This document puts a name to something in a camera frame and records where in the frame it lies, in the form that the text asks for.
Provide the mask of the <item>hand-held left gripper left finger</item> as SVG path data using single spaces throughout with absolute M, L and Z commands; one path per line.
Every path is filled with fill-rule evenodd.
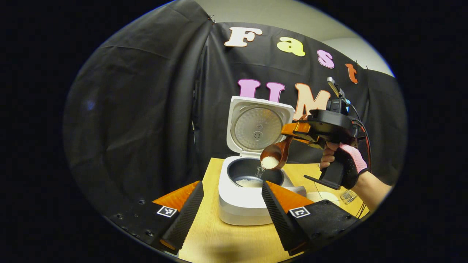
M 203 183 L 196 181 L 154 201 L 139 200 L 130 210 L 110 216 L 110 221 L 139 241 L 176 255 L 203 198 Z

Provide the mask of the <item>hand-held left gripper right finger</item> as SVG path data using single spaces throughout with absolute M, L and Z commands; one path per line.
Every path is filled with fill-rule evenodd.
M 270 181 L 263 182 L 262 197 L 283 249 L 290 256 L 317 251 L 361 222 L 329 200 L 313 202 Z

